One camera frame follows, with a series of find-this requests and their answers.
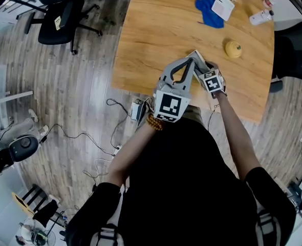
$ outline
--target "black chair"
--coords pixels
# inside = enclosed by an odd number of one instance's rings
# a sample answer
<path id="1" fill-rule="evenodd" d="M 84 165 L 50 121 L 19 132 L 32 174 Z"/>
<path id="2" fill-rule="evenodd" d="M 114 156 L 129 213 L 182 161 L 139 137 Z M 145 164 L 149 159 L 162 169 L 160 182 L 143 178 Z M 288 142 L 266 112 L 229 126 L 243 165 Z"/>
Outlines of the black chair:
<path id="1" fill-rule="evenodd" d="M 48 5 L 44 18 L 35 19 L 35 12 L 31 13 L 25 26 L 25 34 L 28 34 L 32 24 L 42 24 L 38 41 L 44 45 L 70 44 L 70 51 L 73 55 L 77 54 L 74 50 L 74 37 L 77 27 L 93 31 L 97 36 L 102 36 L 102 32 L 80 24 L 83 18 L 88 18 L 88 13 L 93 9 L 99 9 L 98 5 L 93 5 L 87 11 L 82 12 L 84 0 L 40 0 L 44 5 Z M 57 30 L 55 20 L 61 17 L 59 29 Z"/>
<path id="2" fill-rule="evenodd" d="M 12 141 L 8 147 L 0 148 L 0 173 L 32 156 L 38 149 L 38 139 L 33 135 L 23 135 Z"/>
<path id="3" fill-rule="evenodd" d="M 295 26 L 275 31 L 275 53 L 272 79 L 292 76 L 302 79 L 302 22 Z M 271 83 L 270 92 L 283 88 L 281 80 Z"/>

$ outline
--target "white device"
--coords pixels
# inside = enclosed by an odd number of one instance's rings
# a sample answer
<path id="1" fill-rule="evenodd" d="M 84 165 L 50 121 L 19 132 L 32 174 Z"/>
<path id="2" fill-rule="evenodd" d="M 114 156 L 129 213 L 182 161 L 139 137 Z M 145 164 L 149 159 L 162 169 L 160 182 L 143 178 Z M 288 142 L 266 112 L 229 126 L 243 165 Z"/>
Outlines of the white device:
<path id="1" fill-rule="evenodd" d="M 142 104 L 137 104 L 135 102 L 132 103 L 131 106 L 131 119 L 135 121 L 139 121 L 142 113 Z"/>
<path id="2" fill-rule="evenodd" d="M 223 82 L 218 69 L 213 68 L 211 71 L 199 75 L 199 79 L 209 93 L 223 89 Z"/>
<path id="3" fill-rule="evenodd" d="M 235 4 L 231 0 L 215 0 L 211 9 L 223 20 L 228 21 Z"/>
<path id="4" fill-rule="evenodd" d="M 174 81 L 173 75 L 185 66 L 180 81 Z M 195 62 L 191 57 L 174 61 L 165 67 L 154 91 L 155 113 L 154 117 L 176 122 L 186 110 L 191 95 L 189 93 Z"/>

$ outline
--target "wooden floor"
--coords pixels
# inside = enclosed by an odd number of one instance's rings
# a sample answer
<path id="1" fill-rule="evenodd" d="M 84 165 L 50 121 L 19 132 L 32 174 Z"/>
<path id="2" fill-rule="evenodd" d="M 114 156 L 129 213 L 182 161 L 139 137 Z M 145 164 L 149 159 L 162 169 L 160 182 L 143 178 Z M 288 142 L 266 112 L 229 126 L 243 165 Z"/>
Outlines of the wooden floor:
<path id="1" fill-rule="evenodd" d="M 17 25 L 0 32 L 0 65 L 8 65 L 7 91 L 19 93 L 34 90 L 33 96 L 8 103 L 8 113 L 15 121 L 23 121 L 28 117 L 28 108 L 33 108 L 41 126 L 47 124 L 51 127 L 59 123 L 70 136 L 88 132 L 102 148 L 112 153 L 114 149 L 110 145 L 110 137 L 125 113 L 119 106 L 107 106 L 106 100 L 114 98 L 130 109 L 133 100 L 145 96 L 110 86 L 129 0 L 87 0 L 86 8 L 93 3 L 101 9 L 93 10 L 84 24 L 102 29 L 104 36 L 98 38 L 95 33 L 78 29 L 78 55 L 70 54 L 69 44 L 45 46 L 38 43 L 39 25 L 33 26 L 30 33 L 24 35 L 28 17 L 24 15 Z M 102 19 L 105 17 L 114 20 L 117 25 L 104 25 Z M 269 95 L 260 125 L 243 123 L 263 167 L 271 176 L 287 184 L 302 177 L 302 143 L 299 141 L 302 136 L 302 81 L 285 78 L 284 85 L 283 91 Z M 205 125 L 210 114 L 210 111 L 203 111 Z M 127 119 L 116 131 L 113 144 L 125 143 L 135 127 L 135 122 Z M 211 119 L 210 132 L 225 162 L 236 172 L 218 113 Z M 60 197 L 65 207 L 81 207 L 94 184 L 82 171 L 87 170 L 96 176 L 95 158 L 111 159 L 111 156 L 103 154 L 85 136 L 68 139 L 56 127 L 43 146 L 31 158 L 21 162 L 20 167 L 28 186 L 37 183 L 47 193 Z M 187 161 L 185 173 L 191 174 L 194 159 Z M 101 174 L 106 173 L 108 164 L 103 160 L 97 161 Z"/>

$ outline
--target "black shirt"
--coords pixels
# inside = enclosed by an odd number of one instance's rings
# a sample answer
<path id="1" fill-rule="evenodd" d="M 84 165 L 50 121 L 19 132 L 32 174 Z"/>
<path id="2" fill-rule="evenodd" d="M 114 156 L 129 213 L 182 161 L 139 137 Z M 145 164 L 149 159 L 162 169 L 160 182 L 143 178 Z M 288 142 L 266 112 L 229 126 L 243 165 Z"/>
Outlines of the black shirt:
<path id="1" fill-rule="evenodd" d="M 281 220 L 284 245 L 293 229 L 295 210 L 282 190 L 263 168 L 250 171 L 245 182 L 237 179 L 210 133 L 182 118 L 156 133 L 134 162 L 118 232 L 125 245 L 257 245 L 252 193 Z M 85 245 L 112 216 L 119 197 L 119 187 L 100 184 L 69 223 L 68 245 L 79 245 L 69 243 L 75 240 Z M 88 208 L 89 217 L 95 211 L 93 228 L 81 231 Z"/>

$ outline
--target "electrical cable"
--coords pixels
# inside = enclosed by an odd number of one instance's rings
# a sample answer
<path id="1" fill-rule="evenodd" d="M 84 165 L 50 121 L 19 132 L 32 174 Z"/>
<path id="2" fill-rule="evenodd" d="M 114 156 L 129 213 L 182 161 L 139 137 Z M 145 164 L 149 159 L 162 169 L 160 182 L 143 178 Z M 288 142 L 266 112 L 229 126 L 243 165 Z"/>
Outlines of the electrical cable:
<path id="1" fill-rule="evenodd" d="M 115 129 L 114 129 L 114 131 L 113 131 L 113 133 L 112 133 L 112 135 L 111 135 L 110 144 L 111 144 L 111 146 L 113 146 L 115 149 L 117 149 L 117 147 L 115 147 L 115 146 L 112 144 L 112 139 L 113 139 L 113 137 L 114 137 L 114 134 L 115 134 L 115 132 L 116 132 L 116 129 L 119 127 L 120 124 L 122 124 L 122 123 L 124 123 L 124 122 L 126 121 L 127 117 L 131 117 L 131 116 L 129 115 L 127 109 L 126 109 L 121 103 L 117 102 L 117 101 L 114 100 L 113 98 L 108 98 L 108 99 L 106 100 L 106 104 L 107 104 L 108 106 L 120 105 L 121 108 L 123 109 L 123 111 L 126 113 L 125 118 L 124 118 L 123 120 L 121 120 L 121 121 L 115 126 Z"/>
<path id="2" fill-rule="evenodd" d="M 1 138 L 0 138 L 0 141 L 1 141 L 1 139 L 3 138 L 4 134 L 6 134 L 6 133 L 12 128 L 12 125 L 13 125 L 13 124 L 14 124 L 14 121 L 11 121 L 11 123 L 10 123 L 6 128 L 0 129 L 0 131 L 1 131 L 1 130 L 7 129 L 7 130 L 2 134 L 2 136 L 1 136 Z"/>
<path id="3" fill-rule="evenodd" d="M 74 205 L 73 208 L 66 208 L 65 210 L 61 211 L 60 214 L 64 214 L 66 210 L 78 210 L 79 211 L 79 206 Z"/>
<path id="4" fill-rule="evenodd" d="M 69 136 L 69 135 L 64 131 L 63 127 L 62 127 L 61 125 L 59 125 L 58 123 L 54 124 L 54 125 L 51 127 L 51 129 L 49 130 L 49 132 L 42 138 L 42 140 L 41 140 L 39 143 L 43 143 L 43 142 L 47 139 L 47 137 L 48 137 L 48 135 L 50 134 L 51 130 L 52 130 L 55 126 L 60 127 L 61 130 L 63 131 L 64 135 L 65 135 L 67 138 L 76 139 L 76 138 L 78 138 L 78 137 L 81 136 L 81 135 L 87 136 L 87 137 L 90 139 L 90 141 L 91 141 L 97 148 L 99 148 L 103 153 L 108 154 L 108 155 L 111 155 L 111 156 L 114 156 L 113 154 L 106 152 L 103 148 L 101 148 L 99 145 L 97 145 L 96 141 L 94 140 L 94 138 L 93 138 L 90 134 L 85 133 L 85 132 L 82 132 L 82 133 L 80 133 L 80 134 L 79 134 L 78 136 L 76 136 L 76 137 L 71 137 L 71 136 Z"/>
<path id="5" fill-rule="evenodd" d="M 98 170 L 98 167 L 96 166 L 96 161 L 97 161 L 98 159 L 104 160 L 104 161 L 107 161 L 107 162 L 111 162 L 111 160 L 107 160 L 107 159 L 104 159 L 104 158 L 96 158 L 96 159 L 94 159 L 95 170 L 96 170 L 96 172 L 97 172 L 97 174 L 98 174 L 98 175 L 96 175 L 95 177 L 94 177 L 90 172 L 88 172 L 87 170 L 83 170 L 83 171 L 82 171 L 86 176 L 88 176 L 88 177 L 90 177 L 90 178 L 92 178 L 92 179 L 94 180 L 95 186 L 98 186 L 98 185 L 100 184 L 100 176 L 105 176 L 105 175 L 107 175 L 107 173 L 105 173 L 105 174 L 100 174 L 100 172 L 99 172 L 99 170 Z"/>
<path id="6" fill-rule="evenodd" d="M 152 107 L 151 100 L 152 100 L 152 103 L 153 103 L 153 99 L 150 98 L 150 97 L 148 97 L 144 102 L 146 104 L 148 104 L 148 107 L 149 107 L 149 109 L 151 109 L 152 112 L 155 112 L 154 109 L 153 109 L 153 107 Z"/>
<path id="7" fill-rule="evenodd" d="M 210 126 L 210 121 L 211 121 L 212 115 L 214 114 L 214 112 L 215 112 L 215 110 L 216 110 L 217 107 L 219 107 L 219 104 L 213 106 L 213 111 L 212 111 L 212 113 L 211 113 L 211 115 L 209 117 L 209 120 L 208 120 L 208 132 L 209 132 L 209 126 Z"/>

